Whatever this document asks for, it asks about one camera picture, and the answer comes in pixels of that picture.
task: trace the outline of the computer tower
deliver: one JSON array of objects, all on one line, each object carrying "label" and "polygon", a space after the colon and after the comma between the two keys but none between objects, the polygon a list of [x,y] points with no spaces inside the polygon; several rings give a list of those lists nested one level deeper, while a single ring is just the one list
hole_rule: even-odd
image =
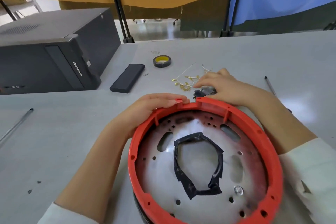
[{"label": "computer tower", "polygon": [[0,95],[95,90],[120,43],[107,8],[37,13],[0,26]]}]

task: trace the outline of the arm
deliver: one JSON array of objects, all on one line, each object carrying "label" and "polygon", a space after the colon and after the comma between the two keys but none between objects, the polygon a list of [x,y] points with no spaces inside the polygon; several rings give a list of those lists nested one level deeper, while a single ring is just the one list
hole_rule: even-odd
[{"label": "arm", "polygon": [[207,73],[195,87],[213,86],[207,97],[248,107],[263,125],[282,163],[285,178],[315,223],[336,218],[336,152],[306,128],[269,92],[237,81],[226,69]]},{"label": "arm", "polygon": [[144,122],[154,109],[171,107],[178,98],[183,99],[183,103],[190,102],[186,96],[177,94],[145,95],[109,122],[82,166],[56,199],[55,203],[58,206],[52,205],[53,210],[51,212],[47,210],[47,216],[44,216],[39,223],[59,223],[60,219],[65,223],[62,218],[65,213],[69,213],[68,216],[71,215],[71,218],[76,217],[81,223],[82,220],[85,220],[85,223],[92,223],[92,220],[103,223],[127,139],[132,137],[137,126]]}]

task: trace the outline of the desk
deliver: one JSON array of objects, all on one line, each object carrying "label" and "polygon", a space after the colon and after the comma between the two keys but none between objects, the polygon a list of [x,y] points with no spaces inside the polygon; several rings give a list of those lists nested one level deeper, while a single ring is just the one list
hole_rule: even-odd
[{"label": "desk", "polygon": [[[268,76],[285,106],[336,148],[335,39],[335,31],[319,31],[122,44],[101,76],[98,90],[0,96],[0,134],[30,108],[35,109],[0,145],[0,222],[36,224],[82,164],[103,127],[144,94],[183,93],[171,79],[194,62],[183,75],[202,75],[203,63],[214,71],[226,67],[238,80],[264,89],[268,89],[264,80]],[[157,55],[151,52],[169,55],[172,64],[154,67],[152,59]],[[148,75],[139,78],[130,94],[109,91],[129,63],[144,64]],[[193,91],[185,93],[192,98]],[[106,224],[142,223],[127,172],[129,143],[122,154]],[[281,211],[290,215],[297,206],[290,205],[289,197],[285,196]],[[304,216],[294,219],[280,216],[274,223],[309,223]]]}]

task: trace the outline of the shiny floor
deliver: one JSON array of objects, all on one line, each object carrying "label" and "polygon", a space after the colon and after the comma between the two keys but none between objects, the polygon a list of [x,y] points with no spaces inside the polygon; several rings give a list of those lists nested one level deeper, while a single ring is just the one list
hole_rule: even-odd
[{"label": "shiny floor", "polygon": [[[192,39],[197,37],[197,31],[180,31],[180,20],[162,19],[156,21],[150,20],[127,20],[129,31],[135,42],[137,41],[156,41],[156,40],[174,40],[174,39]],[[115,20],[120,40],[123,42],[123,34],[119,20]],[[219,37],[220,32],[209,32],[208,37]],[[198,37],[206,37],[205,31],[199,31]]]}]

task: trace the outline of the computer vent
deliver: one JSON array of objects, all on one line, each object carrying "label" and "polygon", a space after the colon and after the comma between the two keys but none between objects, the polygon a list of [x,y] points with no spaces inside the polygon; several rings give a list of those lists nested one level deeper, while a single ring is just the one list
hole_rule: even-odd
[{"label": "computer vent", "polygon": [[22,25],[19,27],[13,27],[6,29],[5,31],[0,32],[0,35],[17,35],[17,34],[24,34],[28,31],[31,31],[35,28],[38,28],[40,24],[36,25]]}]

